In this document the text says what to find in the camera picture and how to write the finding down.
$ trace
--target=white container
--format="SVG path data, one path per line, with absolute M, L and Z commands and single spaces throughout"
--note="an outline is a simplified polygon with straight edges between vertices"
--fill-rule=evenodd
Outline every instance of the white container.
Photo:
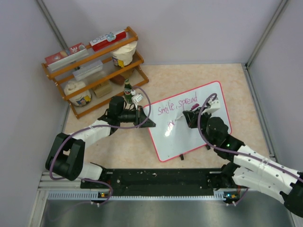
M 103 63 L 101 60 L 98 60 L 88 66 L 85 66 L 77 71 L 73 72 L 73 75 L 76 79 L 76 81 L 80 81 L 98 71 L 101 71 L 103 68 Z
M 78 91 L 81 88 L 84 88 L 85 86 L 86 84 L 83 81 L 69 81 L 64 87 L 64 93 L 66 95 L 70 95 L 71 93 L 74 93 L 75 91 Z M 91 101 L 91 93 L 89 92 L 89 90 L 84 91 L 76 95 L 75 97 L 70 98 L 70 101 L 75 106 L 85 106 Z
M 112 51 L 112 60 L 114 65 L 124 67 L 129 65 L 133 60 L 133 54 L 136 51 L 137 41 L 126 44 Z

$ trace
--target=green bottle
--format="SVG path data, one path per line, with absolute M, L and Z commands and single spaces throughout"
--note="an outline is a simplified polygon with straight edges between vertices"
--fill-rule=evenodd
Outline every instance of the green bottle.
M 130 85 L 129 80 L 126 79 L 124 81 L 124 98 L 128 104 L 133 103 L 132 101 L 133 95 L 131 94 L 131 91 L 132 91 L 132 86 Z

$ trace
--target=clear plastic container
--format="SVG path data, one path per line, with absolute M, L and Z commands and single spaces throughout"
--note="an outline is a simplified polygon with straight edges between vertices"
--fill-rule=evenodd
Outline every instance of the clear plastic container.
M 74 71 L 73 75 L 74 75 L 76 81 L 80 81 L 92 74 L 95 74 L 95 73 L 101 71 L 102 68 L 103 68 L 103 63 L 101 60 L 98 60 L 88 66 L 85 66 L 77 71 Z

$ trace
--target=red whiteboard border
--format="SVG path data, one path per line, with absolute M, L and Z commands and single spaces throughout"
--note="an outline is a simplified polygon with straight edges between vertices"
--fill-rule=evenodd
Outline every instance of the red whiteboard border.
M 228 121 L 229 121 L 229 125 L 231 126 L 231 133 L 232 133 L 232 124 L 231 124 L 231 120 L 230 120 L 230 118 L 229 118 L 229 114 L 228 114 L 228 110 L 227 110 L 227 105 L 226 105 L 226 101 L 225 101 L 225 97 L 224 97 L 222 85 L 221 85 L 221 83 L 220 83 L 218 80 L 215 80 L 215 81 L 213 81 L 213 82 L 210 82 L 210 83 L 201 85 L 201 86 L 199 86 L 199 87 L 195 87 L 195 88 L 192 88 L 192 89 L 190 89 L 190 90 L 187 90 L 187 91 L 178 93 L 178 94 L 176 94 L 176 95 L 167 97 L 167 98 L 165 98 L 165 99 L 162 99 L 162 100 L 153 102 L 153 103 L 151 103 L 151 105 L 156 104 L 156 103 L 159 103 L 159 102 L 162 102 L 162 101 L 167 100 L 167 99 L 170 99 L 170 98 L 173 98 L 173 97 L 175 97 L 175 96 L 179 96 L 179 95 L 181 95 L 181 94 L 184 94 L 184 93 L 186 93 L 186 92 L 195 90 L 195 89 L 197 89 L 197 88 L 204 87 L 204 86 L 209 85 L 209 84 L 212 84 L 212 83 L 216 83 L 216 82 L 219 83 L 219 85 L 220 85 L 220 89 L 221 89 L 221 92 L 222 92 L 222 96 L 223 96 L 223 100 L 224 100 L 224 104 L 225 104 L 225 109 L 226 109 L 226 113 L 227 113 L 227 118 L 228 118 Z M 154 142 L 154 140 L 153 140 L 153 138 L 152 138 L 151 130 L 150 130 L 149 128 L 148 128 L 148 132 L 149 132 L 149 134 L 150 134 L 150 136 L 151 136 L 151 140 L 152 140 L 152 143 L 153 143 L 153 147 L 154 147 L 155 150 L 156 150 L 156 153 L 157 153 L 157 156 L 158 156 L 159 161 L 161 161 L 161 162 L 167 162 L 167 161 L 169 161 L 169 160 L 171 160 L 171 159 L 173 159 L 173 158 L 179 157 L 179 156 L 181 155 L 181 154 L 180 154 L 180 155 L 177 155 L 177 156 L 174 156 L 174 157 L 171 157 L 171 158 L 169 158 L 169 159 L 166 159 L 166 160 L 162 161 L 162 160 L 160 159 L 160 157 L 159 157 L 159 154 L 158 154 L 158 151 L 157 151 L 155 142 Z M 202 145 L 202 146 L 197 147 L 197 148 L 195 148 L 195 149 L 186 151 L 186 152 L 184 152 L 182 155 L 184 155 L 184 154 L 186 154 L 186 153 L 188 153 L 188 152 L 190 152 L 190 151 L 196 150 L 196 149 L 198 149 L 198 148 L 204 147 L 205 145 Z

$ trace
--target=white label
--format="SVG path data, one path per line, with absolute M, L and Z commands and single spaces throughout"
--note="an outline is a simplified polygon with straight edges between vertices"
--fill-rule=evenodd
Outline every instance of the white label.
M 131 89 L 129 89 L 129 88 L 124 88 L 124 93 L 125 93 L 126 95 L 130 95 L 130 94 L 131 94 Z
M 142 95 L 142 94 L 137 94 L 137 95 L 134 97 L 134 100 L 136 100 L 136 102 L 140 102 L 142 99 L 143 99 L 143 95 Z
M 105 40 L 108 40 L 109 42 L 113 41 L 116 39 L 116 35 L 119 33 L 124 32 L 124 30 L 119 30 L 116 32 L 110 32 L 109 34 L 101 35 L 97 37 L 96 39 L 93 39 L 92 41 L 89 42 L 91 46 L 97 45 Z
M 71 51 L 73 52 L 73 53 L 76 53 L 77 52 L 77 47 L 75 46 L 75 47 L 71 47 Z

